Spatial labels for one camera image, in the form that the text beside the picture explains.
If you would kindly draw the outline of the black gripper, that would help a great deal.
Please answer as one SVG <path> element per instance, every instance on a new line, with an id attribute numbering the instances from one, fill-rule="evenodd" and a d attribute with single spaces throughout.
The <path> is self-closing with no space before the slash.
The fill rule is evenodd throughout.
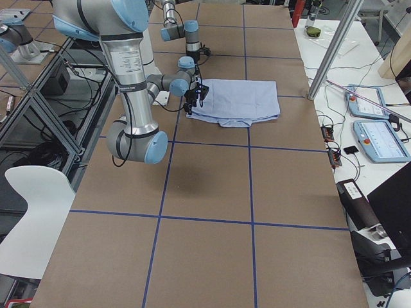
<path id="1" fill-rule="evenodd" d="M 192 108 L 196 107 L 197 103 L 199 103 L 200 106 L 203 107 L 203 100 L 205 100 L 208 92 L 209 87 L 201 83 L 198 83 L 194 89 L 189 89 L 184 95 L 186 99 L 186 102 L 183 105 L 185 113 L 191 115 Z"/>
<path id="2" fill-rule="evenodd" d="M 200 61 L 201 55 L 209 58 L 211 50 L 203 44 L 186 44 L 186 55 L 190 56 L 196 64 L 202 64 Z"/>

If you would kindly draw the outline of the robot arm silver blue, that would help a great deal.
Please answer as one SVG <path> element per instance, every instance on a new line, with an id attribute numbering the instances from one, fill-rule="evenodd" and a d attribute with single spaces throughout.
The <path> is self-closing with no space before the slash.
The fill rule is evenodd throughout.
<path id="1" fill-rule="evenodd" d="M 198 61 L 202 45 L 198 23 L 176 18 L 178 1 L 161 1 L 165 41 L 186 40 L 186 55 L 175 74 L 149 74 L 144 60 L 152 55 L 146 1 L 53 1 L 53 21 L 62 34 L 99 42 L 125 109 L 107 135 L 112 158 L 156 164 L 168 147 L 168 136 L 152 116 L 152 103 L 162 91 L 185 98 L 190 114 L 201 105 L 209 88 L 202 83 Z"/>
<path id="2" fill-rule="evenodd" d="M 186 55 L 190 56 L 198 65 L 205 63 L 211 56 L 211 50 L 200 41 L 197 20 L 183 21 L 176 6 L 186 1 L 160 1 L 163 13 L 163 27 L 161 37 L 169 42 L 185 39 Z"/>

